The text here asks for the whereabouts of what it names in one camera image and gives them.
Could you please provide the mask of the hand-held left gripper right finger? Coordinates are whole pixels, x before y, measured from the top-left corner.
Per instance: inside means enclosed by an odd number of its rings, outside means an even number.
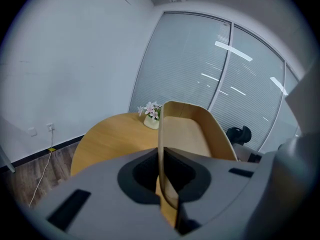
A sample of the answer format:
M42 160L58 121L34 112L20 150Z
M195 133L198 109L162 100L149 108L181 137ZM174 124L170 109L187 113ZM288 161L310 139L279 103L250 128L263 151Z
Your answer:
M257 167L164 148L163 195L177 210L174 228L185 235L208 223L236 199Z

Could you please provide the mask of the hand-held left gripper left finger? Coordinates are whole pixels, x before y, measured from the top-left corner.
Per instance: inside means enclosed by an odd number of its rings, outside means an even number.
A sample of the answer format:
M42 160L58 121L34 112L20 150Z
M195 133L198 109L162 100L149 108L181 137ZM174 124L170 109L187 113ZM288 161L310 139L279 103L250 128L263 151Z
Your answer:
M35 213L80 240L175 240L156 194L156 149L96 163L55 187Z

